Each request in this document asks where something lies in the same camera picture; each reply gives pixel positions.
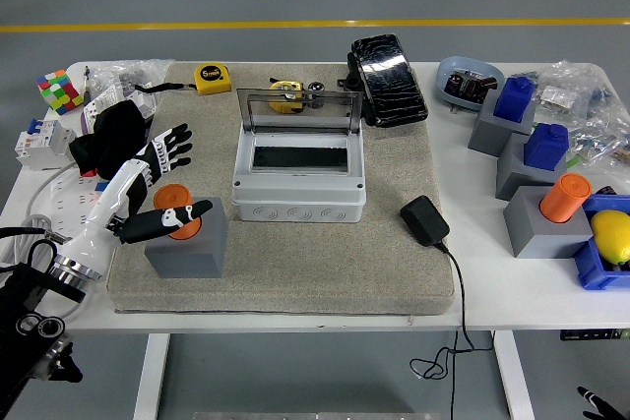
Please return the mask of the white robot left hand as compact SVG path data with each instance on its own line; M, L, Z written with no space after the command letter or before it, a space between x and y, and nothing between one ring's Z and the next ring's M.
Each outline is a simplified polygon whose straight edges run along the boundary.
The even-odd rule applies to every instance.
M58 250L54 268L89 279L107 275L115 250L169 235L200 218L213 204L201 200L166 210L141 212L149 189L162 175L191 162L192 131L183 123L159 134L122 164L82 225Z

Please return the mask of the black-white robot right hand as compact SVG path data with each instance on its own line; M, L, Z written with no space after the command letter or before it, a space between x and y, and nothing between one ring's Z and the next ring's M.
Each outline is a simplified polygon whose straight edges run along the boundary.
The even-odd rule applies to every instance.
M586 419L591 420L626 420L626 416L613 407L606 400L582 386L577 387L578 394L591 406L596 412L583 411L582 415Z

